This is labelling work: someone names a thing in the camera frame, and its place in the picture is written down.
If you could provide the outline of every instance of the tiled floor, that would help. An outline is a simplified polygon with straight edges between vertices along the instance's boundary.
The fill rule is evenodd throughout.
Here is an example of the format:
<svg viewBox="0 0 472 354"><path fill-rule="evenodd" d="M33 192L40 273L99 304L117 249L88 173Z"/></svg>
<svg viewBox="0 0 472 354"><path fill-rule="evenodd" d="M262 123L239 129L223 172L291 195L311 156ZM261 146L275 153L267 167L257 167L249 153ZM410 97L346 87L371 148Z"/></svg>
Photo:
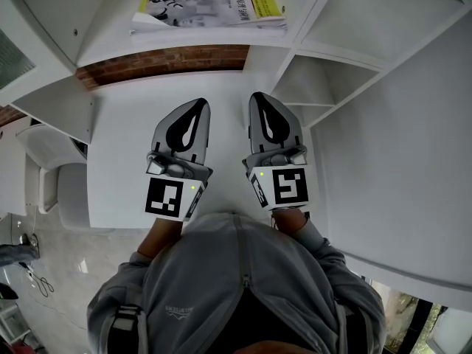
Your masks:
<svg viewBox="0 0 472 354"><path fill-rule="evenodd" d="M21 233L32 233L34 217L34 208L27 217L13 216L13 243L18 243ZM41 252L41 258L33 263L35 273L47 278L55 292L45 298L16 265L0 269L0 282L10 284L19 295L17 304L24 318L49 353L90 353L87 304L148 231L70 232L61 226L55 210L49 215L37 214L34 232ZM0 222L0 243L11 243L9 218Z"/></svg>

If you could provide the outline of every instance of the red brick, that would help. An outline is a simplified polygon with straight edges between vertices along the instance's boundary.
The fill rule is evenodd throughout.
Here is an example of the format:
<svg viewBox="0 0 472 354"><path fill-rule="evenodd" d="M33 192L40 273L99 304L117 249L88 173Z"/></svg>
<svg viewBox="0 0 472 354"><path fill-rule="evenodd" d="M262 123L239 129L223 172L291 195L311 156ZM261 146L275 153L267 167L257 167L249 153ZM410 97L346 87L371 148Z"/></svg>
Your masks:
<svg viewBox="0 0 472 354"><path fill-rule="evenodd" d="M93 79L92 80L85 80L82 83L89 90L98 87L97 82Z"/></svg>
<svg viewBox="0 0 472 354"><path fill-rule="evenodd" d="M132 60L129 63L130 69L135 69L135 68L141 68L143 66L149 66L150 64L153 63L152 58L144 58L144 59L138 59L138 60Z"/></svg>
<svg viewBox="0 0 472 354"><path fill-rule="evenodd" d="M209 50L207 51L191 51L188 53L183 53L182 58L184 60L189 60L189 59L210 59L211 52Z"/></svg>
<svg viewBox="0 0 472 354"><path fill-rule="evenodd" d="M160 66L149 66L144 68L144 73L147 76L152 76L153 74L163 74L169 71L167 64L162 64Z"/></svg>
<svg viewBox="0 0 472 354"><path fill-rule="evenodd" d="M88 72L84 67L77 68L77 71L75 71L75 76L77 76L77 77L85 75L85 74L88 74Z"/></svg>
<svg viewBox="0 0 472 354"><path fill-rule="evenodd" d="M25 116L25 114L16 110L12 106L5 106L4 108L0 108L0 126L8 125L9 123Z"/></svg>
<svg viewBox="0 0 472 354"><path fill-rule="evenodd" d="M154 56L162 56L162 55L164 55L164 50L144 51L138 54L140 58L148 58L150 56L154 57Z"/></svg>
<svg viewBox="0 0 472 354"><path fill-rule="evenodd" d="M107 66L105 67L105 73L114 73L114 72L119 72L119 71L125 71L126 69L129 69L130 65L129 63L118 63L115 64L114 66Z"/></svg>
<svg viewBox="0 0 472 354"><path fill-rule="evenodd" d="M246 62L245 59L222 59L221 60L221 67L225 68L231 68L231 69L243 69L244 68L244 63Z"/></svg>
<svg viewBox="0 0 472 354"><path fill-rule="evenodd" d="M249 51L249 45L247 44L228 44L226 45L226 48L233 50L246 50L247 52Z"/></svg>
<svg viewBox="0 0 472 354"><path fill-rule="evenodd" d="M101 68L101 69L92 69L91 71L88 71L88 74L93 77L93 78L96 78L102 74L105 74L105 68Z"/></svg>
<svg viewBox="0 0 472 354"><path fill-rule="evenodd" d="M91 89L138 77L209 69L242 69L247 45L181 46L123 55L77 70L77 77Z"/></svg>
<svg viewBox="0 0 472 354"><path fill-rule="evenodd" d="M123 55L123 56L117 56L116 58L111 58L105 60L105 64L112 66L117 63L126 63L130 60L136 60L138 59L137 54L128 54L128 55Z"/></svg>
<svg viewBox="0 0 472 354"><path fill-rule="evenodd" d="M165 60L169 62L173 62L176 60L181 60L181 55L180 54L167 54L165 55Z"/></svg>
<svg viewBox="0 0 472 354"><path fill-rule="evenodd" d="M212 52L212 58L223 58L223 59L246 59L248 56L247 51L243 50L224 50Z"/></svg>

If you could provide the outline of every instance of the gray hoodie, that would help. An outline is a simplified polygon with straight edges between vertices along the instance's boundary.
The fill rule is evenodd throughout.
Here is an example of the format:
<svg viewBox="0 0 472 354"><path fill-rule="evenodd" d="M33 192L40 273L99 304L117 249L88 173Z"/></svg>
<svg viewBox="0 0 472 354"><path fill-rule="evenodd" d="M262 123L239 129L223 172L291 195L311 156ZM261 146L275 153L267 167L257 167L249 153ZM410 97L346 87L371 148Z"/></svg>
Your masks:
<svg viewBox="0 0 472 354"><path fill-rule="evenodd" d="M345 305L355 305L369 353L382 351L381 298L310 221L289 237L239 215L212 214L191 223L154 260L134 253L101 287L87 313L92 352L106 353L117 308L138 305L149 353L205 353L244 288L316 353L347 353Z"/></svg>

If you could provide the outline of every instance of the hand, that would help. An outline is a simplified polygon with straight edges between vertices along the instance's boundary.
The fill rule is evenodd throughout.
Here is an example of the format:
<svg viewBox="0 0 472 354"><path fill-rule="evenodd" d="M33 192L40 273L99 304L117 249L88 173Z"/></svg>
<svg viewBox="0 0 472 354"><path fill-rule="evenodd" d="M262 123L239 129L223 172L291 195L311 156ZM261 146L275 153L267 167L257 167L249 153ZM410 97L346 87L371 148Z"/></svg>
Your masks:
<svg viewBox="0 0 472 354"><path fill-rule="evenodd" d="M308 219L300 209L279 209L272 212L279 231L292 235L307 223Z"/></svg>
<svg viewBox="0 0 472 354"><path fill-rule="evenodd" d="M181 221L157 218L146 238L138 248L142 255L154 259L167 245L178 241L182 233Z"/></svg>

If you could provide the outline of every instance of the magazine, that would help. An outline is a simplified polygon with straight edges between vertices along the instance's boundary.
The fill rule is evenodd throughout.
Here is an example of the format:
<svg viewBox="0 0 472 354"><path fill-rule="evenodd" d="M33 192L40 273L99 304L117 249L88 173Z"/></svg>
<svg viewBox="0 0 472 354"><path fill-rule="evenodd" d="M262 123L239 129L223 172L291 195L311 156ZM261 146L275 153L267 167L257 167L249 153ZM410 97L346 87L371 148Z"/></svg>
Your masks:
<svg viewBox="0 0 472 354"><path fill-rule="evenodd" d="M285 30L275 0L142 0L133 32L170 27L254 27Z"/></svg>

